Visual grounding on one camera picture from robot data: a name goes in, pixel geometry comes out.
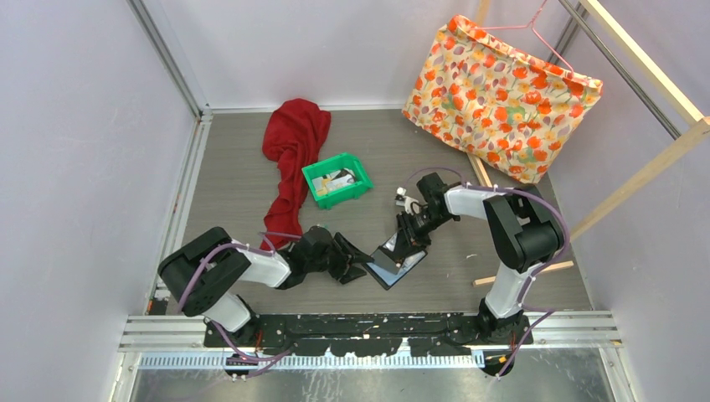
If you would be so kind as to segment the black card holder wallet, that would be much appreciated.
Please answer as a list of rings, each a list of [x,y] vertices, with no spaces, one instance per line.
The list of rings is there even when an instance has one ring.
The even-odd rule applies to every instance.
[[[412,246],[393,234],[370,255],[363,269],[384,289],[389,290],[426,256],[425,247]]]

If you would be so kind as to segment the green plastic bin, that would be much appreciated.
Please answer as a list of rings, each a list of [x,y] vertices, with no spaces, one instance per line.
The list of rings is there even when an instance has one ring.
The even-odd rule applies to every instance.
[[[346,152],[305,166],[301,171],[320,209],[358,199],[374,188],[361,160]]]

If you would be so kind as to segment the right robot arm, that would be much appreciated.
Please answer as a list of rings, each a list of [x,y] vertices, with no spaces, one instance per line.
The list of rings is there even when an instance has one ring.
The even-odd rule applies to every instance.
[[[487,222],[500,264],[492,288],[481,300],[476,329],[488,343],[500,343],[520,325],[523,301],[536,276],[569,245],[559,212],[532,185],[524,188],[445,183],[428,170],[416,183],[421,200],[398,188],[397,230],[379,251],[402,270],[431,244],[445,223],[471,217]]]

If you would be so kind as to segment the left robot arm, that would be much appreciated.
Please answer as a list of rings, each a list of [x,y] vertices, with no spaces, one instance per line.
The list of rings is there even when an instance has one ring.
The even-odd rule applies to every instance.
[[[287,234],[277,247],[264,232],[265,249],[233,239],[222,227],[213,227],[164,258],[157,274],[179,310],[187,317],[203,316],[216,322],[234,345],[250,345],[257,333],[255,313],[231,289],[246,281],[272,289],[300,285],[311,273],[326,272],[340,284],[366,275],[373,262],[341,233],[312,226],[304,234]]]

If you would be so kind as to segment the striped white credit card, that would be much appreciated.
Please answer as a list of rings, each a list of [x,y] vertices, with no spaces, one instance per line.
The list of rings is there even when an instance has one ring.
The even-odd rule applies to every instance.
[[[322,197],[339,189],[349,187],[355,184],[356,181],[357,178],[353,171],[343,168],[313,178],[311,183],[313,184],[316,195]]]

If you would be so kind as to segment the red cloth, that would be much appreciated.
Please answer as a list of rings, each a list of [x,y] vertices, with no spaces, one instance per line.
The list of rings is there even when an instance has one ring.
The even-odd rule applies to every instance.
[[[271,114],[262,152],[276,163],[280,181],[276,199],[264,217],[268,231],[302,233],[299,213],[310,192],[302,169],[318,161],[331,122],[330,112],[302,98],[284,102]]]

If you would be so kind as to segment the floral fabric bag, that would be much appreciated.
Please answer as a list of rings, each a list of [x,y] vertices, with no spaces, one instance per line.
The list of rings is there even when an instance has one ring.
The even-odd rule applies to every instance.
[[[535,184],[602,94],[601,80],[456,15],[437,31],[402,113],[444,144]]]

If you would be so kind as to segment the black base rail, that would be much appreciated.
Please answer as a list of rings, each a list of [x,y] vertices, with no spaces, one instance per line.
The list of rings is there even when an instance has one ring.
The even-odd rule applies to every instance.
[[[475,315],[462,312],[374,314],[260,314],[229,341],[241,349],[296,356],[392,356],[408,349],[414,357],[460,356],[477,346],[513,350],[530,344],[529,319],[483,333]]]

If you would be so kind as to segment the wooden frame rack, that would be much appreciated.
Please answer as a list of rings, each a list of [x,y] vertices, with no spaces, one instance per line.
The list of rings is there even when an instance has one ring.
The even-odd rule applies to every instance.
[[[605,8],[702,112],[709,110],[709,4],[607,1]],[[604,94],[552,166],[578,224],[672,144],[671,135],[584,33],[563,51]],[[590,286],[683,291],[709,284],[709,143],[703,141],[574,241]]]

